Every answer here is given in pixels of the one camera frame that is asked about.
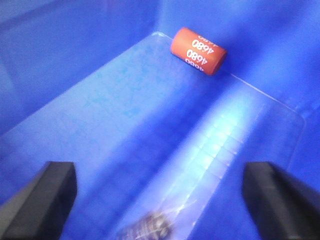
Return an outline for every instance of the blue plastic bin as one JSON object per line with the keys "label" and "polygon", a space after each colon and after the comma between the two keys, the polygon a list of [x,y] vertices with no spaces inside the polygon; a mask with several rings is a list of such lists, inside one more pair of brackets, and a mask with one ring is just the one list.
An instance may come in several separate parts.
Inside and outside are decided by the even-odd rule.
{"label": "blue plastic bin", "polygon": [[[0,205],[73,161],[62,240],[114,239],[150,211],[173,240],[259,240],[244,165],[320,191],[320,2],[0,2]],[[228,50],[213,77],[170,53],[188,27]]]}

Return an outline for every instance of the battery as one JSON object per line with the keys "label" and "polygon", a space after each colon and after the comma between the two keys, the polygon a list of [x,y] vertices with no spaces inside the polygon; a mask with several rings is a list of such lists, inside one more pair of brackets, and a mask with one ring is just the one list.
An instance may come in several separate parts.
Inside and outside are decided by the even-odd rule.
{"label": "battery", "polygon": [[175,35],[171,52],[210,76],[218,71],[227,56],[225,49],[186,27]]}

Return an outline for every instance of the orange cylindrical object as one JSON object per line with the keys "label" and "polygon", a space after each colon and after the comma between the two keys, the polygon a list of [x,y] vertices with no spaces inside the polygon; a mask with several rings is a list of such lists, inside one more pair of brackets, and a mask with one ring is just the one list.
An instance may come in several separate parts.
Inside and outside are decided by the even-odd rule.
{"label": "orange cylindrical object", "polygon": [[186,27],[175,35],[171,52],[211,76],[218,71],[227,56],[225,49]]}

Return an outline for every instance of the blue bin wall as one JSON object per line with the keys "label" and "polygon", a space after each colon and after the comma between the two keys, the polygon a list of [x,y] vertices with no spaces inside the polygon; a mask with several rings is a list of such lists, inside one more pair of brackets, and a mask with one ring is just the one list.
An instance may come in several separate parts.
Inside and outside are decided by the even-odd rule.
{"label": "blue bin wall", "polygon": [[0,134],[154,31],[158,3],[0,3]]}

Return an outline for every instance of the transparent plastic sheet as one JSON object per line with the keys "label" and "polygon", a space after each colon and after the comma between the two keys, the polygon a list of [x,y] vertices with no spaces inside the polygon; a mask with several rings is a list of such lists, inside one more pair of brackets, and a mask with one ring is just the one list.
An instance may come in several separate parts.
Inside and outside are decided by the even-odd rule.
{"label": "transparent plastic sheet", "polygon": [[[131,236],[143,239],[164,229],[158,218],[170,232],[159,238],[185,240],[197,228],[204,240],[258,239],[240,194],[242,164],[286,168],[303,121],[230,73],[205,76],[173,56],[171,42],[146,37],[2,135],[1,200],[46,155],[72,159],[79,176],[62,240],[114,240],[151,225]],[[204,218],[214,233],[201,231]]]}

